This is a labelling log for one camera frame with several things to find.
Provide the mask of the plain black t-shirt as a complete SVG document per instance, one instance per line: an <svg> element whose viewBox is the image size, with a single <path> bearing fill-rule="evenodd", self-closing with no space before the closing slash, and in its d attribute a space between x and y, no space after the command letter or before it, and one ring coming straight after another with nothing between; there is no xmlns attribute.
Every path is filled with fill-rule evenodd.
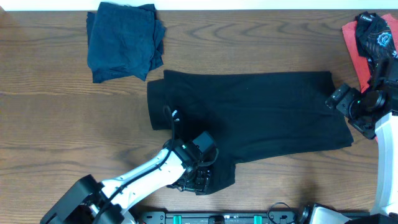
<svg viewBox="0 0 398 224"><path fill-rule="evenodd" d="M235 182L239 163L349 147L344 117L326 105L335 86L330 72L196 75L166 70L147 84L154 130L169 129L164 108L176 112L183 140L209 132L219 154L207 194Z"/></svg>

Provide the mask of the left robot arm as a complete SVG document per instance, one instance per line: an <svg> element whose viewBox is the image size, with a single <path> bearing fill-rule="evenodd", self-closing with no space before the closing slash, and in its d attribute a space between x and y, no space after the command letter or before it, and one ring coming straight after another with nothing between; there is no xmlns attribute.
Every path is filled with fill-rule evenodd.
<svg viewBox="0 0 398 224"><path fill-rule="evenodd" d="M204 194L218 153L206 134L188 142L171 139L155 157L125 174L101 182L92 175L80 178L41 223L136 223L130 209L162 187Z"/></svg>

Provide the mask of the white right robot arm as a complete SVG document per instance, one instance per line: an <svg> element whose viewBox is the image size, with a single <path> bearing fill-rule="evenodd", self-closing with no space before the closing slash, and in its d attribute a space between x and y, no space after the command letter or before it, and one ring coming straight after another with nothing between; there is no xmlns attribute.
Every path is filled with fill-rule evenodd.
<svg viewBox="0 0 398 224"><path fill-rule="evenodd" d="M303 208L299 223L397 223L397 59L383 59L361 93L342 84L326 100L350 125L378 145L377 189L369 214L340 213L318 203Z"/></svg>

